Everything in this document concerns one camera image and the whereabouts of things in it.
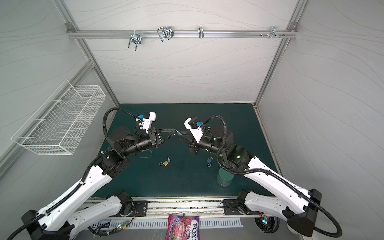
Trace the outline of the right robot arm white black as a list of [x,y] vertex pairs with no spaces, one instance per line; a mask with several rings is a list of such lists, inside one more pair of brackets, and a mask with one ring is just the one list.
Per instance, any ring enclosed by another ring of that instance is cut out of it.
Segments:
[[286,221],[294,232],[306,237],[320,231],[315,226],[318,212],[322,210],[319,191],[291,183],[250,151],[235,144],[233,133],[225,124],[210,128],[202,122],[193,123],[192,119],[187,119],[184,125],[187,130],[181,133],[181,137],[192,153],[205,150],[214,154],[221,169],[245,176],[273,194],[272,197],[262,197],[252,191],[242,191],[238,201],[243,213],[272,215]]

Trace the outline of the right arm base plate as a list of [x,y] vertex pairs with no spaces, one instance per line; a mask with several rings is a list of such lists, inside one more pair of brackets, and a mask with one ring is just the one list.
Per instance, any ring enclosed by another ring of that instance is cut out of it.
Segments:
[[251,211],[245,205],[245,201],[238,199],[224,199],[220,203],[225,215],[248,215]]

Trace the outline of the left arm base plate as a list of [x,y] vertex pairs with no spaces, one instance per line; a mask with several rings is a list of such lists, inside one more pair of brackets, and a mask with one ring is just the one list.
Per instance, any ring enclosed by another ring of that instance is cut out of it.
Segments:
[[148,201],[132,201],[122,206],[119,217],[145,217],[148,209]]

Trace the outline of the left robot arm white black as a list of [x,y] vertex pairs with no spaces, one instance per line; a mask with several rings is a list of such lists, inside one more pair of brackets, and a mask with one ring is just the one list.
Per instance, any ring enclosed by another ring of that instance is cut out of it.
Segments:
[[170,136],[178,133],[174,129],[151,128],[137,137],[126,127],[115,129],[107,135],[110,147],[88,165],[82,178],[52,203],[38,211],[25,213],[22,216],[23,226],[8,238],[11,240],[19,232],[27,230],[33,240],[72,240],[79,232],[100,220],[130,214],[132,199],[124,191],[84,210],[79,210],[79,207],[123,172],[130,164],[129,156],[159,147],[167,141],[161,135],[163,132]]

